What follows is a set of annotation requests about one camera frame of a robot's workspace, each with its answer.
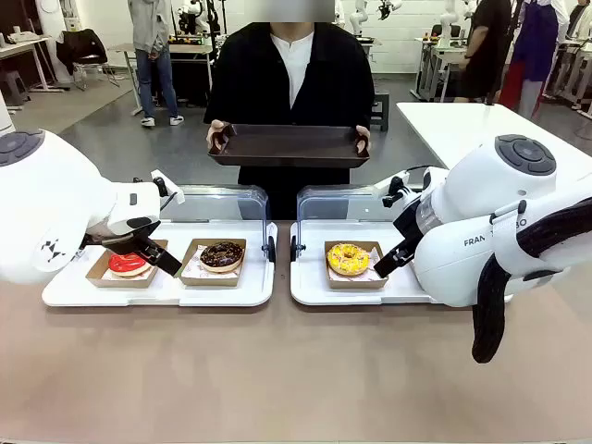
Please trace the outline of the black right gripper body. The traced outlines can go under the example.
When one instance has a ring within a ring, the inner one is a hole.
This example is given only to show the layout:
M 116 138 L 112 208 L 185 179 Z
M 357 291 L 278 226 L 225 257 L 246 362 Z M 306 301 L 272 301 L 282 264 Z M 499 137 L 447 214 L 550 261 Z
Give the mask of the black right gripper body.
M 409 203 L 394 220 L 394 227 L 403 240 L 397 245 L 398 250 L 414 251 L 419 241 L 433 228 L 433 208 L 431 198 L 420 198 Z

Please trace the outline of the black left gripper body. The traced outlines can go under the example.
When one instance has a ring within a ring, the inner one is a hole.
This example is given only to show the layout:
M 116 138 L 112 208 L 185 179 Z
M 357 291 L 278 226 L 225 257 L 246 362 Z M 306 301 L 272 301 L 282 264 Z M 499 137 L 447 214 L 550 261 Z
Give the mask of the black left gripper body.
M 83 250 L 87 246 L 103 246 L 113 253 L 136 253 L 136 242 L 151 239 L 150 236 L 159 226 L 159 222 L 154 222 L 147 226 L 136 228 L 128 234 L 112 235 L 110 237 L 86 233 L 80 243 L 80 248 Z

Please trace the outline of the person's right hand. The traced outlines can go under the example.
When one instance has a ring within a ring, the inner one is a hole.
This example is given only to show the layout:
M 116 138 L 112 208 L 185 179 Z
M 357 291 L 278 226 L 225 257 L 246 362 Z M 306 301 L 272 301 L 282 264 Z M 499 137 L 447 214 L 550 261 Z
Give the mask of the person's right hand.
M 220 152 L 226 145 L 227 139 L 225 136 L 226 127 L 229 123 L 226 121 L 213 119 L 207 131 L 206 141 L 209 150 L 216 150 Z

